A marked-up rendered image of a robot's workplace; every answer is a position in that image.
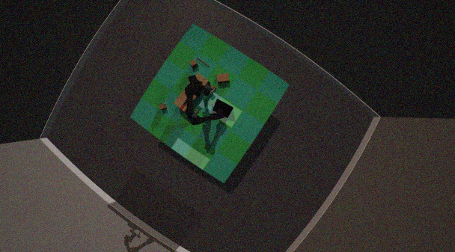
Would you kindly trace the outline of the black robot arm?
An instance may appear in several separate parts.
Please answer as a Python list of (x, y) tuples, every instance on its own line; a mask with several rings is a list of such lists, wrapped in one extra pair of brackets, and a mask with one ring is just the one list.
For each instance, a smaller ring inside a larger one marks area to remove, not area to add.
[[(200, 85), (197, 84), (198, 80), (196, 78), (196, 75), (189, 76), (188, 77), (190, 84), (187, 85), (185, 88), (185, 94), (186, 94), (186, 115), (189, 118), (189, 121), (192, 123), (192, 125), (199, 125), (203, 123), (204, 121), (208, 120), (218, 120), (221, 118), (224, 118), (224, 114), (226, 110), (223, 108), (220, 108), (217, 113), (211, 114), (211, 116), (208, 117), (199, 117), (196, 113), (193, 111), (193, 96), (194, 94), (196, 96), (200, 96)], [(194, 117), (194, 118), (192, 118)]]

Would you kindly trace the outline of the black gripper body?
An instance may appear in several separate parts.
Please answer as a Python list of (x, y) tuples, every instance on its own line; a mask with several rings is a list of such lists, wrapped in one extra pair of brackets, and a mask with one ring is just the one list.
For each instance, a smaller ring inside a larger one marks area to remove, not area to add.
[(208, 94), (210, 93), (211, 90), (209, 88), (205, 88), (201, 83), (199, 85), (200, 85), (200, 90), (198, 90), (198, 91), (204, 90), (204, 94), (206, 96), (208, 96)]

